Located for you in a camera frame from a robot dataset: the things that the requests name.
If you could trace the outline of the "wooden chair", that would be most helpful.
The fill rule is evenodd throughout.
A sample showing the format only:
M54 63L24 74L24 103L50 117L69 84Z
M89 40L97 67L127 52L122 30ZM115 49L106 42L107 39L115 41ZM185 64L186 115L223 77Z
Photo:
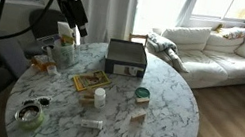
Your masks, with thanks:
M128 35L128 41L134 42L134 40L138 40L137 43L142 43L144 48L146 48L146 43L148 41L148 35L143 35L143 34L129 34Z

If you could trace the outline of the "grey throw blanket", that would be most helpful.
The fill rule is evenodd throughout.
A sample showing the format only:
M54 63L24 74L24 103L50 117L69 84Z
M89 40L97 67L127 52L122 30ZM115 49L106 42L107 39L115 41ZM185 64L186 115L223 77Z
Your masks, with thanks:
M150 53L173 66L175 70L188 73L177 53L177 46L166 37L160 36L155 32L148 34L146 48Z

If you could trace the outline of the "dark blue cardboard box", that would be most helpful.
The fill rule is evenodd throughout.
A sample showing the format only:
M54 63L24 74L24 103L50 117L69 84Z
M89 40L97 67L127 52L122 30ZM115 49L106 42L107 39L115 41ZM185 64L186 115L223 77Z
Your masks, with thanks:
M105 55L105 72L142 78L147 67L147 55L142 43L111 39Z

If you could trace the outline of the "wooden sticks pile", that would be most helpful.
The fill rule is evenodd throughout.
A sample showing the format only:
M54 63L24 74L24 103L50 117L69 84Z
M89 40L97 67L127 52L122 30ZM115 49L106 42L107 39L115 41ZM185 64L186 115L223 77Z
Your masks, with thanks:
M82 105L93 105L95 101L94 95L95 93L92 89L87 89L78 101Z

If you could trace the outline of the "small wooden block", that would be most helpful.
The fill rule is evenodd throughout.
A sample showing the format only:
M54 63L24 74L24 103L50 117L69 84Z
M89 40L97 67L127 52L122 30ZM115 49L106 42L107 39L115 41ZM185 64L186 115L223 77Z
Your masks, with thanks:
M134 111L133 114L131 115L131 121L144 121L146 117L146 112L145 110L137 110L137 111Z

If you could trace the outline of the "white tube lying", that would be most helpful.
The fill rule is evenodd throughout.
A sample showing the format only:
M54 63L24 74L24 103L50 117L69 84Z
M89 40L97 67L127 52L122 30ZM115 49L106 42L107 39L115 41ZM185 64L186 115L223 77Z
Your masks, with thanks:
M103 122L101 120L95 121L95 120L82 120L81 125L83 127L88 128L94 128L94 129L102 129L103 128Z

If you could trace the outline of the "wooden block near lid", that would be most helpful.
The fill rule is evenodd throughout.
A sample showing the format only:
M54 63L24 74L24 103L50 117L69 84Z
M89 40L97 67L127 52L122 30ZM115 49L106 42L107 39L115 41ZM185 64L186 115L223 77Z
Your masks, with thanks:
M135 100L137 104L141 104L141 103L145 104L145 103L149 103L150 99L148 97L146 98L141 97L141 98L136 98Z

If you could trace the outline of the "yellow picture book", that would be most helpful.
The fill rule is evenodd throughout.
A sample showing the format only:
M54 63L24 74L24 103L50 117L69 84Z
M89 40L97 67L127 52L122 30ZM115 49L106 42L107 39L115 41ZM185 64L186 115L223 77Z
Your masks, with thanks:
M92 71L81 73L72 77L74 80L75 88L77 91L83 91L90 88L100 87L102 85L108 85L110 80L106 76L104 71Z

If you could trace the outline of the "translucent plastic cup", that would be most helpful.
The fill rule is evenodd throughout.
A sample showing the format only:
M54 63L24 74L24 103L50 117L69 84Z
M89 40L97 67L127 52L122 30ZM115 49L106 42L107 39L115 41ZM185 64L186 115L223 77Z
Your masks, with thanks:
M77 50L75 45L62 45L60 40L56 40L53 46L53 59L59 69L67 69L76 64Z

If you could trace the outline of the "white pill bottle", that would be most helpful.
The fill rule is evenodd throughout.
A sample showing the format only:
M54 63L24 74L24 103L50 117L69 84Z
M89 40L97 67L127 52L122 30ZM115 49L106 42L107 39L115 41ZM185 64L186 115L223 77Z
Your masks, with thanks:
M106 96L106 92L103 88L97 88L95 90L94 105L97 109L103 108L105 106L105 102L106 102L105 96Z

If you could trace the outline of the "orange snack packet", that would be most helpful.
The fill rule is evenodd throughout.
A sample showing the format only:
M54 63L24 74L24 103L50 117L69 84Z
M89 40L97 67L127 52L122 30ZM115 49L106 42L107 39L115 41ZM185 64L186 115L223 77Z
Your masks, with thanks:
M55 65L53 59L50 59L49 56L43 54L34 56L31 61L41 71L46 71L48 66Z

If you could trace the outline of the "white sofa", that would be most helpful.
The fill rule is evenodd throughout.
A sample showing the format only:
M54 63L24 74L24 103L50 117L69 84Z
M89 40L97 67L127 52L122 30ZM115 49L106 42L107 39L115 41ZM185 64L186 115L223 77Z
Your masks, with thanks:
M211 27L153 28L177 46L191 88L245 84L245 36L225 38Z

